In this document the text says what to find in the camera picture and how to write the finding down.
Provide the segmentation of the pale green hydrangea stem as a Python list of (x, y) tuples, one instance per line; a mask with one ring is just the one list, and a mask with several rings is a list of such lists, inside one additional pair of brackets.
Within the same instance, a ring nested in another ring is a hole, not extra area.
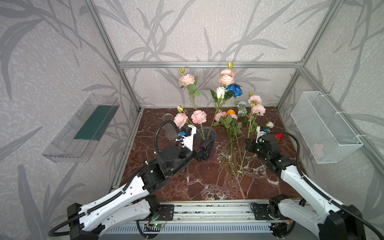
[(247, 110), (247, 102), (245, 101), (240, 101), (236, 103), (236, 106), (238, 108), (238, 114), (237, 116), (239, 118), (242, 118), (243, 120), (248, 120), (248, 110)]

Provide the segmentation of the clear acrylic wall shelf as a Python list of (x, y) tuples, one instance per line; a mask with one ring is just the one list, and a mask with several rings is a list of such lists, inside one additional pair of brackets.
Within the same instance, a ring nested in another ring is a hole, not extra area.
[(42, 155), (54, 163), (87, 163), (119, 107), (117, 97), (90, 94)]

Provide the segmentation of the green circuit board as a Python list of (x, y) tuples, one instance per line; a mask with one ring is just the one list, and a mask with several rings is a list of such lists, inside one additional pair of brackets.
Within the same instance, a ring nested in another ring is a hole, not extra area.
[(159, 232), (161, 229), (163, 229), (166, 226), (166, 222), (155, 222), (155, 223), (148, 223), (145, 225), (146, 231), (149, 232)]

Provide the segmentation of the clear frosted glass vase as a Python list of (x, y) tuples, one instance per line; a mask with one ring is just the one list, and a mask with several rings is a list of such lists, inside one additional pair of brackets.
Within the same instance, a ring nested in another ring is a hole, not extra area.
[[(163, 115), (162, 120), (173, 121), (174, 116), (172, 114), (167, 113)], [(175, 141), (176, 138), (178, 137), (178, 131), (174, 128), (173, 124), (166, 123), (164, 125), (164, 130), (165, 130), (166, 137), (169, 141)]]

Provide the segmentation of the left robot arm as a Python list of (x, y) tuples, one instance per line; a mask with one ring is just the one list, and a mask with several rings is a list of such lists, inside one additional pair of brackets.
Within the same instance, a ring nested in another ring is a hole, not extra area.
[[(159, 134), (167, 124), (176, 131), (176, 144), (159, 150)], [(162, 122), (154, 136), (156, 157), (135, 170), (126, 184), (106, 196), (86, 205), (69, 206), (68, 219), (49, 230), (49, 237), (97, 240), (126, 223), (155, 218), (160, 214), (161, 205), (153, 193), (169, 184), (169, 177), (175, 176), (193, 159), (207, 161), (216, 136), (209, 128), (198, 130), (193, 125), (179, 128), (171, 120)]]

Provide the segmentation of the purple blue glass vase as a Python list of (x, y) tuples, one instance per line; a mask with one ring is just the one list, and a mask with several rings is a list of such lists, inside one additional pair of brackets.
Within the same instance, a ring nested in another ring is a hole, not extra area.
[(212, 150), (217, 138), (217, 132), (210, 127), (204, 127), (203, 130), (204, 130), (204, 137), (205, 137), (204, 139), (203, 139), (202, 131), (199, 131), (198, 133), (198, 138), (200, 140), (199, 149), (201, 148), (202, 144), (208, 145), (210, 148), (210, 157), (211, 157), (213, 155)]

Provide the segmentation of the aluminium front rail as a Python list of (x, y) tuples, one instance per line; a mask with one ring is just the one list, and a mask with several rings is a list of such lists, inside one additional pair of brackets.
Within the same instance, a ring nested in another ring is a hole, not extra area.
[[(251, 205), (246, 202), (231, 202), (231, 201), (213, 201), (213, 202), (181, 202), (174, 204), (176, 208), (172, 214), (168, 214), (168, 217), (174, 217), (175, 213), (192, 214), (192, 215), (231, 215), (241, 214), (251, 211)], [(280, 201), (270, 200), (268, 203), (270, 211), (267, 216), (272, 216), (274, 219), (279, 217), (291, 217), (296, 219), (296, 214), (300, 214), (302, 217), (304, 214), (313, 216), (315, 220), (324, 222), (326, 217), (332, 212), (337, 212), (341, 208), (336, 206), (336, 203), (330, 201), (323, 201), (316, 199), (311, 203), (311, 206), (315, 210), (309, 211), (305, 207), (292, 201), (291, 199), (283, 199)], [(123, 203), (122, 201), (112, 201), (98, 209), (96, 205), (83, 205), (81, 207), (80, 214), (85, 214), (80, 217), (80, 223), (85, 225), (86, 229), (94, 228), (99, 224), (104, 224), (107, 220), (114, 220), (120, 218), (120, 222), (132, 222), (136, 220), (145, 219), (148, 216), (160, 211), (161, 205), (155, 196), (149, 196), (135, 204)]]

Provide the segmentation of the pink ranunculus stem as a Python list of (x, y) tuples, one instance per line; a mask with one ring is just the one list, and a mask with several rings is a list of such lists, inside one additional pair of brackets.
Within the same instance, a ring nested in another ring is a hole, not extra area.
[[(248, 110), (248, 120), (243, 120), (242, 118), (239, 118), (242, 123), (242, 127), (246, 128), (246, 133), (247, 133), (247, 138), (252, 137), (253, 135), (257, 135), (257, 127), (259, 126), (257, 123), (257, 117), (262, 117), (266, 109), (262, 105), (262, 99), (258, 95), (254, 95), (253, 93), (249, 93), (249, 98), (247, 101), (247, 110)], [(243, 174), (243, 168), (244, 168), (244, 161), (245, 161), (245, 156), (246, 156), (246, 151), (243, 150), (242, 144), (243, 142), (240, 142), (240, 150), (241, 150), (241, 155), (239, 156), (239, 160), (241, 161), (241, 170)]]

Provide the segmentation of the blue rose stem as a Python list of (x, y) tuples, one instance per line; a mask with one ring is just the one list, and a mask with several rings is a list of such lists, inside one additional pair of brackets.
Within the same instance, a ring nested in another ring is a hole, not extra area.
[(241, 86), (238, 84), (231, 84), (227, 87), (228, 91), (233, 92), (234, 98), (240, 97), (243, 94), (243, 91), (241, 89)]

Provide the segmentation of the pink white carnation stem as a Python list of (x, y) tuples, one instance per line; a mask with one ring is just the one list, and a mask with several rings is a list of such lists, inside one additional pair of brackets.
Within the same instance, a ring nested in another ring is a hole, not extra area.
[(179, 78), (180, 87), (181, 89), (187, 89), (192, 107), (194, 110), (197, 110), (196, 97), (201, 95), (201, 91), (197, 87), (198, 79), (194, 75), (187, 73), (183, 67), (179, 69), (179, 72), (181, 73)]

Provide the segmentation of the pink rose bouquet stem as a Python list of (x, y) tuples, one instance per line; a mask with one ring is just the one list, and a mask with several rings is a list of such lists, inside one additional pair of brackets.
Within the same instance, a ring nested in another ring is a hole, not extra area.
[(215, 115), (214, 127), (221, 126), (227, 131), (228, 147), (224, 154), (224, 161), (229, 172), (238, 177), (241, 173), (241, 155), (239, 134), (242, 133), (242, 123), (238, 121), (238, 115), (234, 110), (219, 111)]

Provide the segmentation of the pink lisianthus flower stem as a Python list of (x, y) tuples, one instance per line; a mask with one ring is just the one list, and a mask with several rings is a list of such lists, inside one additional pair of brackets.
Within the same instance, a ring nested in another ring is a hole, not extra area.
[[(236, 74), (236, 71), (234, 70), (234, 63), (233, 62), (227, 62), (227, 65), (228, 65), (228, 67), (226, 69), (220, 71), (220, 77), (219, 77), (219, 83), (220, 83), (219, 87), (225, 87), (226, 89), (229, 85), (235, 83), (235, 74)], [(227, 90), (226, 94), (225, 94), (225, 100), (223, 103), (223, 108), (226, 105), (227, 101), (232, 97), (233, 97), (233, 92)]]

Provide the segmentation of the white rose stem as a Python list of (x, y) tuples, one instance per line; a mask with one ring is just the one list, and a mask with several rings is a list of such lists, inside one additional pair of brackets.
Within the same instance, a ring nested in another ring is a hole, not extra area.
[(211, 90), (211, 95), (214, 101), (214, 108), (215, 108), (215, 114), (211, 123), (211, 127), (213, 126), (214, 122), (216, 121), (215, 117), (216, 114), (218, 114), (221, 109), (223, 108), (223, 103), (225, 100), (225, 94), (227, 89), (225, 87), (218, 87), (215, 91)]

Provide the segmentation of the pink peony stem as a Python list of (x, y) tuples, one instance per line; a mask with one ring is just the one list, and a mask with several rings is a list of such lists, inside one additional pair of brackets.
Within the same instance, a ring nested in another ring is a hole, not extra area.
[(178, 106), (177, 110), (178, 113), (174, 117), (174, 123), (176, 124), (176, 126), (181, 129), (186, 123), (200, 125), (201, 137), (203, 140), (206, 140), (206, 134), (204, 132), (203, 123), (207, 121), (207, 114), (204, 111), (195, 110), (191, 115), (191, 119), (189, 119), (189, 117), (187, 116), (187, 111), (184, 110), (183, 106)]

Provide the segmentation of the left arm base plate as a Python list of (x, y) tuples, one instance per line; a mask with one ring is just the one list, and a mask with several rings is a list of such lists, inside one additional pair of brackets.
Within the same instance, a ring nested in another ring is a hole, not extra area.
[(175, 205), (161, 204), (159, 210), (148, 217), (151, 221), (172, 221), (175, 213)]

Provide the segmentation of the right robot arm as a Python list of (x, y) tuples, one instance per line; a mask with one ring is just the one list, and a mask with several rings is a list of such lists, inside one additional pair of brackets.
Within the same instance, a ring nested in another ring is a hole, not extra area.
[(285, 195), (269, 200), (267, 212), (274, 220), (288, 218), (317, 236), (320, 240), (364, 240), (365, 228), (374, 232), (380, 240), (384, 235), (363, 219), (353, 205), (346, 206), (323, 191), (300, 168), (300, 156), (296, 163), (280, 153), (276, 132), (262, 132), (256, 139), (246, 139), (246, 151), (264, 160), (268, 169), (295, 189), (303, 198), (298, 204)]

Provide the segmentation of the red rose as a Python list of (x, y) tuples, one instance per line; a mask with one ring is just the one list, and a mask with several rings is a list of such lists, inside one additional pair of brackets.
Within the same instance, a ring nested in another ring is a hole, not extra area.
[(283, 139), (284, 135), (283, 135), (283, 133), (275, 133), (275, 137), (276, 137), (279, 141), (281, 141), (281, 140)]

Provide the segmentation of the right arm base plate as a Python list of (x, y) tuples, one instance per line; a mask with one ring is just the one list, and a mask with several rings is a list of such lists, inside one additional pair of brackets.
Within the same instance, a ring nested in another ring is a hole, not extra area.
[(254, 214), (255, 220), (270, 220), (287, 222), (291, 219), (283, 216), (277, 206), (271, 204), (250, 204), (251, 211)]

